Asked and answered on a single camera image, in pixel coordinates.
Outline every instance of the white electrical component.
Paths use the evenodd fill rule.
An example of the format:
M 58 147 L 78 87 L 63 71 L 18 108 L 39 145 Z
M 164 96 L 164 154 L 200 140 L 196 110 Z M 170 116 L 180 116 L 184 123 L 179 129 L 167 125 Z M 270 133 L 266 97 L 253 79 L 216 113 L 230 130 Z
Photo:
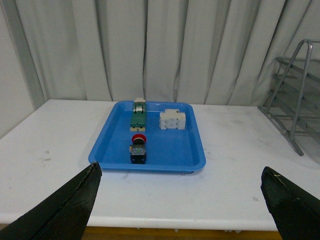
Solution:
M 166 109 L 160 112 L 160 128 L 161 129 L 179 129 L 186 127 L 186 114 L 179 112 L 178 109 Z

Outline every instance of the curtain fold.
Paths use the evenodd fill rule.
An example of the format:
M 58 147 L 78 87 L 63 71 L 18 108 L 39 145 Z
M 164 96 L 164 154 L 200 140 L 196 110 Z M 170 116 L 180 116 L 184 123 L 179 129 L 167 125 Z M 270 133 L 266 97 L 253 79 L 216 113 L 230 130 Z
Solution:
M 180 79 L 188 0 L 149 0 L 144 65 L 145 96 L 173 102 Z
M 143 69 L 147 23 L 146 0 L 99 1 L 105 22 L 100 32 L 105 68 L 113 101 L 143 97 Z
M 86 100 L 71 1 L 16 0 L 45 100 Z
M 45 99 L 262 104 L 317 0 L 16 0 Z M 314 57 L 320 57 L 316 51 Z
M 94 0 L 72 0 L 83 83 L 88 100 L 111 101 Z

